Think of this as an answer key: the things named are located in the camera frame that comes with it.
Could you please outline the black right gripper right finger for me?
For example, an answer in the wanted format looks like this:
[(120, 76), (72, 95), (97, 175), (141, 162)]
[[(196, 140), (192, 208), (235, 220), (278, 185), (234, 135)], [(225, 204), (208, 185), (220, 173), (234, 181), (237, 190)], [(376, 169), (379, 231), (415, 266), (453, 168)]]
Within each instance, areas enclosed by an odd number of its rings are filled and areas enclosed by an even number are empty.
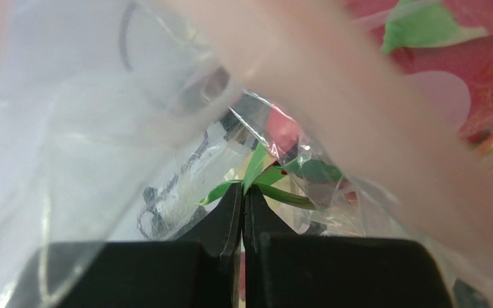
[(436, 262), (405, 239), (298, 234), (261, 189), (244, 198), (247, 307), (452, 307)]

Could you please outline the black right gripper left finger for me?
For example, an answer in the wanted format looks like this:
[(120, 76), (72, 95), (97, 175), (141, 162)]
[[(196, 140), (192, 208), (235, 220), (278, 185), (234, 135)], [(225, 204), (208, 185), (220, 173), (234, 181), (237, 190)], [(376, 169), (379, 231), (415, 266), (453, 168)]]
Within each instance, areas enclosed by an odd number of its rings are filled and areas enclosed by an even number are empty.
[(173, 241), (61, 242), (33, 254), (9, 307), (237, 307), (243, 190)]

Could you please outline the clear zip top bag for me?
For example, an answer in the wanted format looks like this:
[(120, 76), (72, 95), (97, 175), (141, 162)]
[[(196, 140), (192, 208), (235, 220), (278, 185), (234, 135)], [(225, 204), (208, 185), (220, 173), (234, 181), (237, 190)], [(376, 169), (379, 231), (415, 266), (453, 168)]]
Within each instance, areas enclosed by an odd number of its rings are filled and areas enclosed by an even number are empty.
[[(240, 95), (294, 119), (230, 75), (187, 12), (202, 2), (138, 1), (126, 26), (126, 1), (0, 1), (0, 307), (36, 250), (108, 239), (148, 182)], [(493, 1), (335, 2), (465, 147), (493, 125), (477, 120), (466, 79), (433, 58), (493, 39)], [(493, 305), (493, 208), (386, 205), (301, 127)]]

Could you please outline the fake pink dragon fruit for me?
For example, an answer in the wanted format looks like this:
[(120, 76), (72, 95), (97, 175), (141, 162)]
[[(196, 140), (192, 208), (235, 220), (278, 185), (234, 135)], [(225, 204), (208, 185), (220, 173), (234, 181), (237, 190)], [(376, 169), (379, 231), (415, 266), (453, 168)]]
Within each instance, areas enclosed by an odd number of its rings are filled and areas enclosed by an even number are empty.
[(335, 1), (188, 9), (229, 70), (281, 104), (386, 205), (493, 208), (493, 179)]

